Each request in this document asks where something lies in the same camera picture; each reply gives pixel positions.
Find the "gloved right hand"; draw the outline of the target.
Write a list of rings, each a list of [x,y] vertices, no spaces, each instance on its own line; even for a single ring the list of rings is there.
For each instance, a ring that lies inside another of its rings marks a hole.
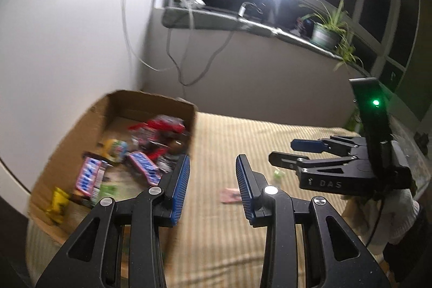
[[[373,254],[387,244],[399,243],[411,229],[420,212],[410,190],[394,190],[379,201],[360,196],[342,196],[346,201],[343,219]]]

